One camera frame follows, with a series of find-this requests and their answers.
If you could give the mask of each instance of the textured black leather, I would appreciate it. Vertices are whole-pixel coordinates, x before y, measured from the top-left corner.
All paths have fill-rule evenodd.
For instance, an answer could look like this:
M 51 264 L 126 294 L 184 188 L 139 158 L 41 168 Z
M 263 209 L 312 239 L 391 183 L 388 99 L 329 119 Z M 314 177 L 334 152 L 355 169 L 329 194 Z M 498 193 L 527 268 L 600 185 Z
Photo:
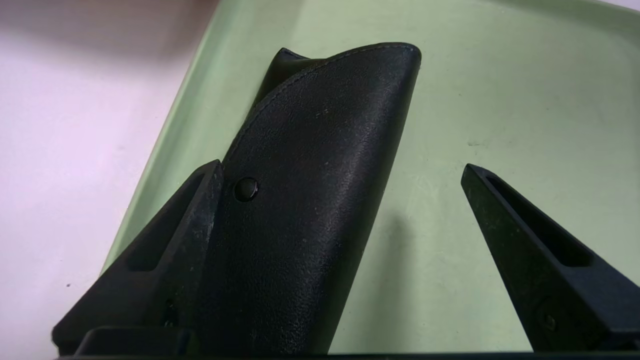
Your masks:
M 329 349 L 396 155 L 420 51 L 281 50 L 224 161 L 200 289 L 203 354 Z M 258 182 L 240 202 L 238 180 Z

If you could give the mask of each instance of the black snap button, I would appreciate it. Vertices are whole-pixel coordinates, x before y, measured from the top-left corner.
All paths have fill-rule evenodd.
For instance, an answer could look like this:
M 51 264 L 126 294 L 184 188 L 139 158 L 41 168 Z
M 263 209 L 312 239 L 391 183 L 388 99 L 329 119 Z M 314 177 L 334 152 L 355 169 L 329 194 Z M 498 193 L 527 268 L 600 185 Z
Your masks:
M 258 193 L 258 182 L 250 177 L 240 179 L 236 183 L 235 193 L 238 201 L 247 202 Z

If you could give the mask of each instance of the white table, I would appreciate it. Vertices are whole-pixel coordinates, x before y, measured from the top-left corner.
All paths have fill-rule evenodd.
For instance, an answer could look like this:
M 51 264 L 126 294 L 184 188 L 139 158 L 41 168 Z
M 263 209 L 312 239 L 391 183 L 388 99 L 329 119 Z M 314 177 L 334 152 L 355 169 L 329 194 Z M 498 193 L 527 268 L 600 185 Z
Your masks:
M 215 6 L 0 0 L 3 358 L 56 356 Z

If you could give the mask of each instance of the white surface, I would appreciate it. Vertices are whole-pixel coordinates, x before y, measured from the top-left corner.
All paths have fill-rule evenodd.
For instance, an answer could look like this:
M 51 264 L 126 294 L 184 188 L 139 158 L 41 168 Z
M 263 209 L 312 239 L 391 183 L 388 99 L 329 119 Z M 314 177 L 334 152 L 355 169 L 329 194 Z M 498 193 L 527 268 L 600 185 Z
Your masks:
M 0 0 L 2 358 L 56 357 L 214 5 Z

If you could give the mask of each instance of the light green tray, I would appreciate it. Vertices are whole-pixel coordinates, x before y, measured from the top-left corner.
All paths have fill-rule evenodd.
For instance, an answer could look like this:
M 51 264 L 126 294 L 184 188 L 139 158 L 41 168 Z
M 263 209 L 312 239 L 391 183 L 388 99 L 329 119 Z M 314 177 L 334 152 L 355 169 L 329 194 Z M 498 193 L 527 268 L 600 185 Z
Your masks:
M 420 47 L 422 69 L 332 352 L 530 349 L 460 187 L 466 163 L 640 282 L 640 17 L 574 0 L 222 2 L 107 264 L 224 157 L 279 48 L 387 41 Z

